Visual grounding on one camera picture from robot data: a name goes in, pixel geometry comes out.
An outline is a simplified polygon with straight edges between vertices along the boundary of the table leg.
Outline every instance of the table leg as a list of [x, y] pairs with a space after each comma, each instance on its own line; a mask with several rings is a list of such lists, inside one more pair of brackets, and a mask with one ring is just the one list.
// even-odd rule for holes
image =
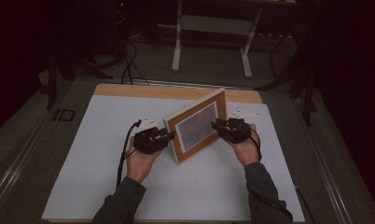
[[182, 1], [178, 1], [178, 15], [176, 18], [176, 43], [173, 58], [173, 72], [179, 71], [179, 62], [181, 61], [181, 17], [182, 17]]
[[260, 14], [261, 14], [262, 8], [257, 9], [257, 14], [255, 16], [255, 20], [252, 22], [251, 28], [249, 30], [248, 34], [248, 40], [246, 41], [245, 48], [241, 49], [241, 59], [243, 60], [243, 73], [245, 74], [246, 78], [251, 78], [251, 67], [249, 65], [248, 60], [248, 51], [251, 47], [252, 40], [254, 39], [255, 30], [257, 29], [257, 24], [259, 22]]

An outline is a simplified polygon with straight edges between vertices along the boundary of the picture frame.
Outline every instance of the picture frame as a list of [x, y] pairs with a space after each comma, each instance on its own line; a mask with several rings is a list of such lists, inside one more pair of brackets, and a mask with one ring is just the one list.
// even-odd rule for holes
[[219, 88], [163, 119], [172, 141], [176, 164], [181, 164], [219, 138], [211, 121], [226, 119], [225, 89]]

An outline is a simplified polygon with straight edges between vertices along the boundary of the gray sleeve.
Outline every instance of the gray sleeve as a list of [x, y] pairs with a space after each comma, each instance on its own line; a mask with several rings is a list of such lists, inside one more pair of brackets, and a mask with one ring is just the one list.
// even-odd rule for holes
[[246, 165], [244, 170], [246, 186], [250, 192], [248, 202], [252, 222], [291, 223], [292, 220], [287, 215], [289, 212], [286, 210], [286, 202], [278, 199], [278, 190], [264, 165], [253, 162]]
[[103, 206], [91, 223], [133, 223], [135, 212], [145, 192], [146, 188], [140, 183], [124, 177], [116, 192], [105, 198]]

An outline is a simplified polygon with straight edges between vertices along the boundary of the white tabletop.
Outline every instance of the white tabletop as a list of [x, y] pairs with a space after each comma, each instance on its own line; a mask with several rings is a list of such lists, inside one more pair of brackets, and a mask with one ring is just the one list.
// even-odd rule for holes
[[[144, 115], [150, 115], [162, 128], [162, 118], [191, 102], [94, 95], [42, 218], [49, 221], [91, 220], [106, 195], [115, 191], [118, 162], [131, 125]], [[245, 121], [257, 125], [262, 163], [271, 174], [280, 200], [286, 201], [295, 222], [303, 222], [299, 199], [267, 106], [227, 103], [228, 111], [237, 107], [260, 114], [260, 117]], [[143, 182], [147, 191], [138, 207], [136, 220], [250, 220], [243, 167], [229, 145], [219, 139], [179, 166], [171, 150], [170, 144]]]

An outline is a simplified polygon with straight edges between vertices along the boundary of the human hand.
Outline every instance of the human hand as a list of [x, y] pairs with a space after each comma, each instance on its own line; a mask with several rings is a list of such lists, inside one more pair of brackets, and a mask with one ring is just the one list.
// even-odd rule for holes
[[[259, 137], [256, 133], [257, 126], [255, 124], [250, 124], [251, 127], [251, 137], [260, 145]], [[229, 141], [225, 141], [234, 149], [234, 153], [237, 156], [238, 161], [245, 167], [246, 165], [259, 161], [259, 153], [257, 146], [252, 142], [251, 139], [246, 139], [244, 142], [234, 144]]]
[[142, 183], [149, 174], [153, 162], [161, 154], [159, 150], [153, 154], [145, 154], [133, 146], [134, 137], [130, 137], [130, 146], [126, 152], [127, 157], [127, 176], [138, 183]]

